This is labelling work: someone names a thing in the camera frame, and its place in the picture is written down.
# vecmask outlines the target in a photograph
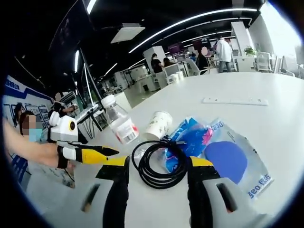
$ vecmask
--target plastic bag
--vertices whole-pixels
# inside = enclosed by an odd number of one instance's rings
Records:
[[[194,118],[186,118],[169,137],[172,141],[184,141],[179,147],[184,151],[187,157],[199,157],[207,146],[211,138],[212,130],[198,123]],[[168,172],[173,172],[177,165],[177,158],[169,149],[164,150],[165,167]]]
[[[210,127],[212,128],[212,137],[208,145],[210,143],[228,141],[237,144],[243,150],[247,158],[247,167],[238,186],[251,199],[256,199],[257,195],[265,190],[273,181],[257,151],[246,137],[233,131],[220,119],[213,121]]]

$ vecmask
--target blue sponge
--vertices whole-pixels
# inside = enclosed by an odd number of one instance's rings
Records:
[[[247,168],[243,150],[233,142],[213,142],[205,149],[207,160],[213,163],[221,177],[228,177],[238,184]]]

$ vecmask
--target plastic water bottle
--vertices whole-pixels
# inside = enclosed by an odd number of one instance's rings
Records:
[[[129,144],[138,138],[138,129],[128,113],[116,103],[114,95],[102,99],[101,104],[105,108],[107,122],[121,144]]]

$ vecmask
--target white lab coat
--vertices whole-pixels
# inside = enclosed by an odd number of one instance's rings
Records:
[[[217,55],[220,62],[230,62],[232,49],[229,43],[220,39],[217,43]]]

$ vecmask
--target black ceiling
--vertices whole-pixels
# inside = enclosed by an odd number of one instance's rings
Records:
[[[93,34],[88,34],[79,46],[83,49],[88,64],[93,64],[91,73],[95,78],[103,76],[109,68],[118,63],[109,73],[108,76],[111,76],[114,72],[124,70],[141,60],[143,51],[150,48],[154,42],[176,31],[216,19],[231,17],[255,19],[259,13],[227,12],[197,18],[161,33],[128,54],[140,42],[167,26],[212,10],[232,7],[258,9],[262,2],[263,0],[97,0],[90,14],[95,31]],[[52,57],[48,52],[50,42],[63,17],[74,3],[75,0],[21,1],[16,9],[18,20],[11,26],[14,55],[35,77],[41,76],[41,80],[46,84],[53,85],[57,77],[52,69]],[[122,23],[140,23],[146,29],[131,41],[110,44]],[[244,23],[248,26],[249,20],[244,20]],[[167,46],[171,44],[224,30],[231,30],[230,21],[191,28],[155,45],[163,46],[166,51]]]

